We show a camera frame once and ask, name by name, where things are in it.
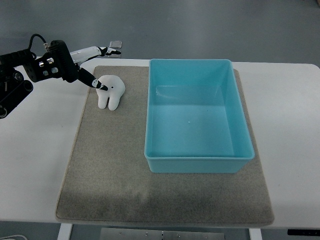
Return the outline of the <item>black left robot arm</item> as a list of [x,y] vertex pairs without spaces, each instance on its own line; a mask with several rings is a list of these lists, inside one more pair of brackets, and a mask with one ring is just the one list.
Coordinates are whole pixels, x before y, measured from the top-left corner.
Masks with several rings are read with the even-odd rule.
[[33,34],[28,48],[3,54],[0,57],[0,117],[6,118],[34,89],[33,83],[47,79],[63,79],[68,83],[79,80],[90,88],[109,91],[81,64],[96,57],[120,55],[111,47],[92,46],[70,52],[63,40],[44,42],[45,54],[38,58],[31,51]]

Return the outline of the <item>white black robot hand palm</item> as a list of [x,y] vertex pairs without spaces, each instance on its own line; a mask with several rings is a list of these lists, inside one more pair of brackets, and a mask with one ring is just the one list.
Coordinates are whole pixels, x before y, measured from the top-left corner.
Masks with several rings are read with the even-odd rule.
[[69,52],[64,41],[54,40],[42,57],[33,59],[26,65],[26,73],[35,83],[50,78],[62,78],[72,83],[78,80],[81,64],[98,56],[103,57],[104,49],[91,46]]

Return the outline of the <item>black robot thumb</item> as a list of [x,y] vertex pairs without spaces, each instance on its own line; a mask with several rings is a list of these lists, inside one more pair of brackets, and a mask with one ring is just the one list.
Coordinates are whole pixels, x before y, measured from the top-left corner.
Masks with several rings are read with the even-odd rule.
[[98,90],[108,91],[108,87],[102,84],[94,75],[85,70],[84,68],[80,68],[78,70],[78,80],[88,87],[95,88]]

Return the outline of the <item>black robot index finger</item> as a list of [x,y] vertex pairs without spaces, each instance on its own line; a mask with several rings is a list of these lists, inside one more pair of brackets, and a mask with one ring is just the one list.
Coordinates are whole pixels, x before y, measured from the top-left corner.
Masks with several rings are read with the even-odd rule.
[[104,48],[103,49],[103,53],[107,56],[111,56],[111,55],[121,55],[122,53],[117,50],[117,49],[113,49],[113,48]]

